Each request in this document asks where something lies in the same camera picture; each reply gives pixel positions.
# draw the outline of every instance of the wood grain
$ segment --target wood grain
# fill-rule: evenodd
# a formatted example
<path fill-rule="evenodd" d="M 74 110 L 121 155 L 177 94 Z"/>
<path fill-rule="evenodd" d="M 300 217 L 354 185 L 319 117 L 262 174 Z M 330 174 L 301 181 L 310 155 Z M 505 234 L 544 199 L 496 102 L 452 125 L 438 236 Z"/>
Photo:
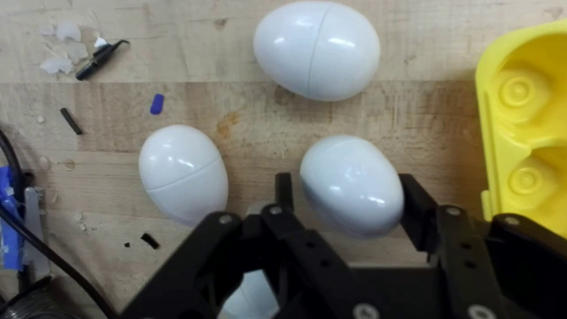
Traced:
<path fill-rule="evenodd" d="M 314 103 L 271 84 L 253 59 L 253 29 L 280 4 L 0 0 L 2 128 L 46 188 L 50 245 L 117 309 L 190 234 L 161 217 L 140 187 L 140 146 L 167 125 L 195 126 L 220 148 L 230 211 L 243 215 L 252 204 L 271 201 L 273 176 L 292 172 L 300 220 L 321 231 L 346 261 L 422 266 L 424 256 L 413 252 L 402 231 L 356 242 L 323 226 L 298 183 L 303 153 L 326 135 L 360 135 L 399 172 L 415 174 L 439 203 L 478 215 L 486 172 L 475 64 L 505 32 L 567 13 L 560 0 L 346 0 L 376 25 L 381 68 L 363 94 Z M 131 47 L 90 84 L 44 75 L 39 64 L 51 55 L 53 39 L 39 31 L 59 22 L 78 24 L 87 43 L 101 32 L 110 41 L 129 39 Z M 149 114 L 156 93 L 165 94 L 158 117 Z M 62 121 L 62 107 L 83 126 L 83 137 Z M 142 243 L 144 233 L 161 249 Z M 0 293 L 9 296 L 12 275 L 0 277 Z"/>

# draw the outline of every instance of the yellow egg carton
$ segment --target yellow egg carton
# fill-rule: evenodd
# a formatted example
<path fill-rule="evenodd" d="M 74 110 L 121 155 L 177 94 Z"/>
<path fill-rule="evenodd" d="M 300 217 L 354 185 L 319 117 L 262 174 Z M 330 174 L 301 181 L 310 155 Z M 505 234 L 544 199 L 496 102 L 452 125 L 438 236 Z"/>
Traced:
<path fill-rule="evenodd" d="M 486 220 L 525 215 L 567 238 L 567 22 L 494 41 L 477 68 Z"/>

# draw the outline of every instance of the wooden table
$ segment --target wooden table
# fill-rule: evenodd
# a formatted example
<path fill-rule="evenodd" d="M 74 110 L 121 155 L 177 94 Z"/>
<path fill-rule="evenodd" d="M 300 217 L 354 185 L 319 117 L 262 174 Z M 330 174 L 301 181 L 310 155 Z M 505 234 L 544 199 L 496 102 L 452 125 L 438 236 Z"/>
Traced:
<path fill-rule="evenodd" d="M 220 148 L 230 179 L 229 210 L 273 199 L 273 176 L 298 176 L 317 139 L 372 141 L 399 172 L 439 201 L 480 213 L 486 188 L 473 71 L 496 38 L 560 20 L 562 0 L 344 0 L 376 25 L 383 57 L 369 89 L 342 103 L 312 103 L 276 87 L 253 59 L 259 20 L 284 0 L 0 0 L 0 125 L 25 167 L 46 188 L 48 243 L 122 309 L 190 229 L 168 222 L 142 192 L 138 151 L 167 125 L 190 125 Z M 41 29 L 74 22 L 129 39 L 92 82 L 50 77 Z M 156 93 L 165 112 L 151 116 Z M 59 110 L 69 109 L 76 137 Z M 416 266 L 402 231 L 354 242 L 323 226 L 296 179 L 298 217 L 349 263 Z M 160 250 L 140 236 L 152 234 Z M 0 291 L 14 291 L 4 273 Z"/>

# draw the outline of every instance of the white egg half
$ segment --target white egg half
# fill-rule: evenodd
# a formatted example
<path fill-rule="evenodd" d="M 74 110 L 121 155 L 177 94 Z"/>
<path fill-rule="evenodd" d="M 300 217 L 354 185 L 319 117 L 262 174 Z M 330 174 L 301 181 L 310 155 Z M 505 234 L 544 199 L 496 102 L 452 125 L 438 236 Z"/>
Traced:
<path fill-rule="evenodd" d="M 261 68 L 291 93 L 317 102 L 347 100 L 374 78 L 379 39 L 358 11 L 330 2 L 294 2 L 269 13 L 253 36 Z"/>
<path fill-rule="evenodd" d="M 402 217 L 401 179 L 383 153 L 363 139 L 319 141 L 303 156 L 300 176 L 315 213 L 349 236 L 385 234 Z"/>
<path fill-rule="evenodd" d="M 145 194 L 172 220 L 195 227 L 227 208 L 225 165 L 211 139 L 195 128 L 154 132 L 144 142 L 138 167 Z"/>

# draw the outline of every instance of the white plastic egg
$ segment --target white plastic egg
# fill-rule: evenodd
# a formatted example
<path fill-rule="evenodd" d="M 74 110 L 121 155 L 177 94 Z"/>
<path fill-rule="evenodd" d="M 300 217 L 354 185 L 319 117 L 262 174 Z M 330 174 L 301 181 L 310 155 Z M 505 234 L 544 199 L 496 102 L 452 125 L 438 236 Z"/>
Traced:
<path fill-rule="evenodd" d="M 358 137 L 319 141 L 303 156 L 300 176 L 315 213 L 349 236 L 385 234 L 402 217 L 404 192 L 395 169 Z"/>
<path fill-rule="evenodd" d="M 154 132 L 138 167 L 145 194 L 172 220 L 195 227 L 206 215 L 227 208 L 225 165 L 209 137 L 195 128 Z"/>
<path fill-rule="evenodd" d="M 294 2 L 257 27 L 253 52 L 282 87 L 308 100 L 338 102 L 374 78 L 379 39 L 358 11 L 330 2 Z"/>

